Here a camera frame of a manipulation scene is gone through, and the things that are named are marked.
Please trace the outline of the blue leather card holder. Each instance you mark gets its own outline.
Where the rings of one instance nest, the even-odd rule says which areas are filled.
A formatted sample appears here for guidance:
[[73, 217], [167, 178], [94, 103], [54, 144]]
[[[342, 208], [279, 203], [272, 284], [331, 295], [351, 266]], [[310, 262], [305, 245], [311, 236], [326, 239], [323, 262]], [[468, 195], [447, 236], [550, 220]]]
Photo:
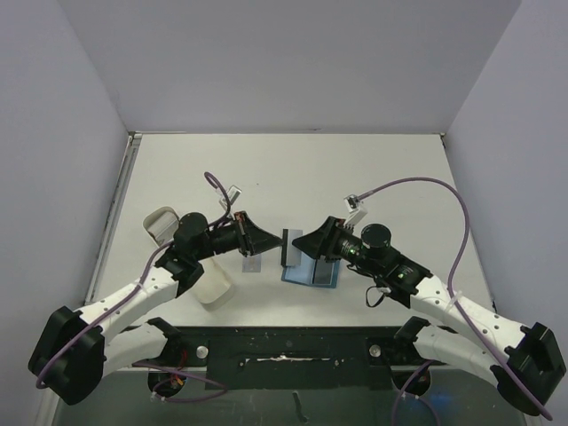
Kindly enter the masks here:
[[280, 279], [283, 282], [311, 288], [336, 288], [340, 271], [340, 263], [333, 262], [335, 266], [333, 280], [330, 286], [315, 286], [312, 284], [312, 271], [315, 261], [316, 260], [306, 257], [301, 261], [299, 266], [284, 268]]

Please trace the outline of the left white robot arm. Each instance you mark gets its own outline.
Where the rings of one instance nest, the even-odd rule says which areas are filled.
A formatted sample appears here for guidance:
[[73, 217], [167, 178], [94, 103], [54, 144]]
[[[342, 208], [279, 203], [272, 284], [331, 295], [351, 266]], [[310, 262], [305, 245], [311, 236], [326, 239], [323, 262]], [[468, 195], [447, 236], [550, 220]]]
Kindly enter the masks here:
[[101, 379], [124, 367], [173, 367], [180, 332], [161, 318], [136, 322], [192, 288], [204, 274], [202, 260], [230, 251], [254, 256], [281, 246], [280, 237], [239, 211], [220, 226], [201, 213], [183, 216], [171, 241], [149, 258], [141, 276], [110, 296], [71, 310], [56, 310], [28, 362], [36, 387], [49, 388], [69, 405], [89, 396]]

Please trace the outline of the dark grey credit card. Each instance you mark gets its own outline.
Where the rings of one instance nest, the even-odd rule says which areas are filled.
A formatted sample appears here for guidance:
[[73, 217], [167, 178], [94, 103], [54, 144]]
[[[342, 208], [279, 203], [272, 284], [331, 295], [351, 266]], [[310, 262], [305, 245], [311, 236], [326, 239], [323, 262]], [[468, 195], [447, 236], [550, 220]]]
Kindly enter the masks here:
[[312, 271], [312, 284], [315, 286], [330, 286], [333, 280], [334, 263], [316, 260]]

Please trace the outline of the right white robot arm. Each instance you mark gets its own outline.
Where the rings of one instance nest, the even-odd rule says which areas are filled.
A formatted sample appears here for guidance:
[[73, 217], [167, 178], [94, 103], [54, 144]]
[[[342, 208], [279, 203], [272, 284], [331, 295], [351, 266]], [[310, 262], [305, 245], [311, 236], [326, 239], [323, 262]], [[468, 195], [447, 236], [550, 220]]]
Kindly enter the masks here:
[[451, 290], [393, 248], [384, 225], [367, 225], [356, 237], [343, 220], [328, 217], [292, 244], [315, 260], [346, 261], [416, 313], [395, 341], [401, 360], [423, 358], [459, 368], [489, 382], [519, 411], [550, 416], [545, 405], [566, 373], [550, 328], [507, 319]]

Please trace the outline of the white oblong plastic tray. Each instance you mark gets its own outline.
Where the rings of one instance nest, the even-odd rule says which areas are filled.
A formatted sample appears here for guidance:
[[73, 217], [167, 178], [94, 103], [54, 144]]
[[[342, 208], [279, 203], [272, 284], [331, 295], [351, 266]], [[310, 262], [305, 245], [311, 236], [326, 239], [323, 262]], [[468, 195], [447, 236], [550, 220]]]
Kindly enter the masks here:
[[207, 219], [200, 213], [179, 217], [173, 208], [162, 207], [144, 219], [144, 229], [166, 211], [177, 216], [178, 228], [173, 239], [161, 245], [167, 245], [168, 248], [155, 265], [171, 273], [172, 278], [178, 282], [180, 294], [191, 292], [208, 311], [220, 308], [233, 297], [234, 285], [229, 275], [212, 257], [204, 257], [207, 250], [205, 240], [209, 232]]

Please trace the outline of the silver VIP credit card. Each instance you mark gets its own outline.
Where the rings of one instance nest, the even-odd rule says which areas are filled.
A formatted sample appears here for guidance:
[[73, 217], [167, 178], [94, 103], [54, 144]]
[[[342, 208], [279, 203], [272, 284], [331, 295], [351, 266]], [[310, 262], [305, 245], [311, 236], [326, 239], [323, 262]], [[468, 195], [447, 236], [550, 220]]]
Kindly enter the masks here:
[[302, 252], [293, 245], [293, 240], [302, 236], [302, 230], [289, 228], [284, 228], [282, 230], [280, 265], [283, 268], [297, 267], [301, 264]]

